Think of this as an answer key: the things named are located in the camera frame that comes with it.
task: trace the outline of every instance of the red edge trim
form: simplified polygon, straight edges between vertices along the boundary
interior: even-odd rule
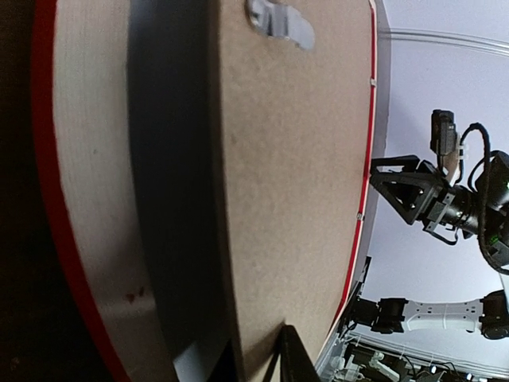
[[[85,325],[114,380],[130,382],[88,287],[60,184],[52,101],[55,20],[56,0],[37,0],[32,39],[31,100],[42,197],[60,264]]]
[[[371,78],[375,78],[375,70],[376,70],[376,25],[375,25],[375,9],[370,3],[371,7]],[[375,113],[375,85],[371,86],[371,96],[370,96],[370,105],[369,105],[369,125],[367,128],[367,144],[366,144],[366,159],[364,161],[364,172],[363,172],[363,188],[360,194],[360,202],[359,202],[359,213],[364,215],[366,209],[366,194],[369,186],[369,173],[371,168],[371,151],[372,151],[372,140],[373,140],[373,130],[374,126],[374,113]],[[336,319],[340,315],[341,311],[344,308],[348,300],[348,293],[350,292],[350,287],[352,286],[352,276],[353,271],[356,265],[357,251],[359,250],[359,242],[360,242],[360,234],[362,232],[363,222],[361,220],[357,220],[356,232],[354,235],[352,253],[350,254],[350,263],[348,264],[348,272],[347,278],[343,288],[343,295],[341,296],[340,305],[337,308],[336,314],[334,315],[334,319],[332,320],[332,325],[336,322]]]

